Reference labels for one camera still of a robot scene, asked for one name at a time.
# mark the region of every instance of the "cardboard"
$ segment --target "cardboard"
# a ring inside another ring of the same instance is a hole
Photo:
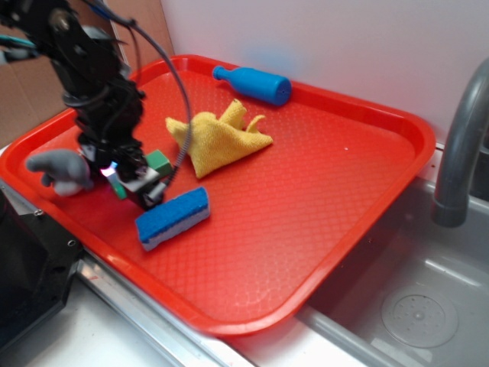
[[[133,67],[136,67],[136,57],[131,44],[131,37],[126,30],[120,29],[108,21],[94,15],[81,0],[70,0],[69,3],[79,13],[80,23],[101,27],[115,37],[120,33],[129,45],[121,50],[121,56]],[[173,54],[170,37],[163,10],[159,0],[142,0],[138,6],[127,0],[111,0],[109,5],[122,16],[130,15],[166,50]],[[0,26],[0,34],[24,37],[17,30]],[[151,46],[138,38],[145,65],[157,59],[157,54]],[[32,128],[63,111],[66,106],[62,101],[63,88],[46,57],[36,60],[21,61],[0,67],[0,148],[8,145]]]

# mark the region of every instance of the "yellow cloth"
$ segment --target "yellow cloth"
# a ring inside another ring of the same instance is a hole
[[[272,144],[270,136],[257,130],[257,123],[265,116],[256,116],[245,131],[243,116],[246,108],[235,99],[218,120],[211,112],[198,113],[192,120],[192,142],[189,156],[197,178],[246,157]],[[188,125],[167,118],[167,129],[181,147]]]

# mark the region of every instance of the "orange plastic tray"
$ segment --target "orange plastic tray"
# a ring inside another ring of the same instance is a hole
[[[232,65],[175,57],[194,112],[220,116],[234,98],[248,121],[274,143],[197,180],[187,159],[170,199],[198,186],[211,216],[146,252],[134,220],[142,210],[99,182],[70,198],[28,172],[30,154],[77,149],[74,112],[67,110],[18,139],[0,159],[1,175],[85,247],[187,323],[218,336],[253,333],[293,314],[355,246],[431,157],[431,129],[414,115],[293,83],[292,99],[274,107],[245,98],[211,77]],[[145,114],[135,136],[149,153],[178,153],[167,116],[184,121],[183,102],[163,62],[142,70]]]

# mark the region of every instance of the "gray stuffed toy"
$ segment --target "gray stuffed toy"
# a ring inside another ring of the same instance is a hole
[[[85,159],[69,149],[55,149],[28,158],[26,166],[31,172],[44,172],[41,183],[53,185],[60,196],[71,196],[81,189],[93,188],[90,168]]]

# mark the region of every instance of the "faucet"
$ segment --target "faucet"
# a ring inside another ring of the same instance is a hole
[[[445,144],[432,202],[432,220],[457,227],[468,195],[489,200],[489,58],[475,71],[458,104]]]

